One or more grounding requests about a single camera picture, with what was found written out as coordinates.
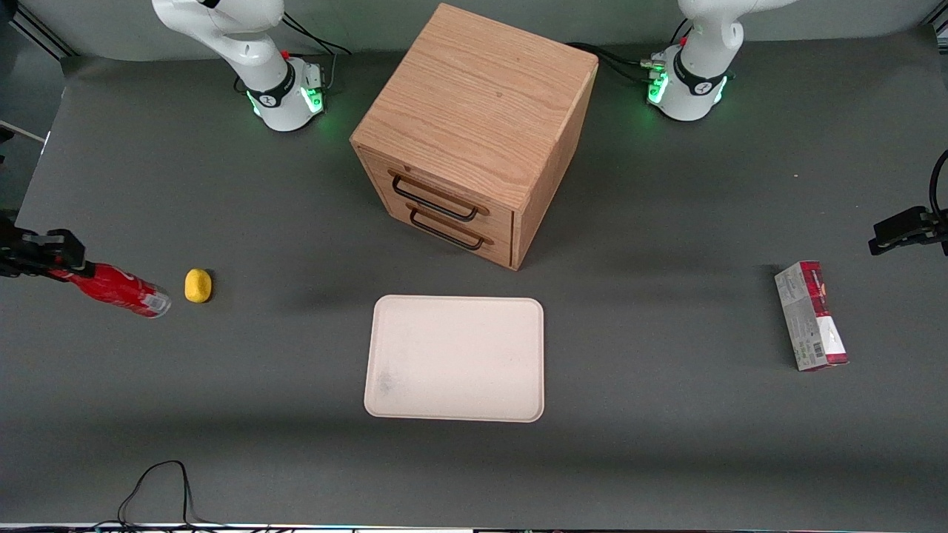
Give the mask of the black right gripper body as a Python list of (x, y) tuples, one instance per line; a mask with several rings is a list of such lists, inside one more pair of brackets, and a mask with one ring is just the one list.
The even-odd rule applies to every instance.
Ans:
[(1, 212), (1, 276), (17, 278), (24, 273), (23, 267), (14, 258), (14, 252), (24, 243), (23, 237), (30, 234), (30, 230), (15, 226), (7, 210)]

